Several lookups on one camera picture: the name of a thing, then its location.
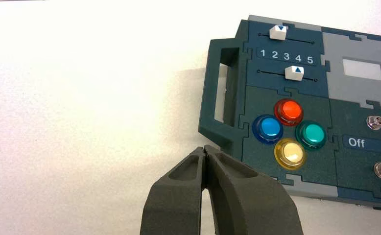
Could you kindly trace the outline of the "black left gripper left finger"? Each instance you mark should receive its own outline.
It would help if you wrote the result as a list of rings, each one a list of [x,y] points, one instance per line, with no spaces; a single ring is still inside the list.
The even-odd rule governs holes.
[[[198,235],[202,191],[206,187],[206,154],[197,147],[151,187],[146,199],[142,235]]]

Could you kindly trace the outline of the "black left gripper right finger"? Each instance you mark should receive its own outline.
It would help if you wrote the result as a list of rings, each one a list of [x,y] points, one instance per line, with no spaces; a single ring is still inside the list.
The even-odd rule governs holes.
[[[217,235],[301,235],[295,203],[275,179],[206,145],[206,186]]]

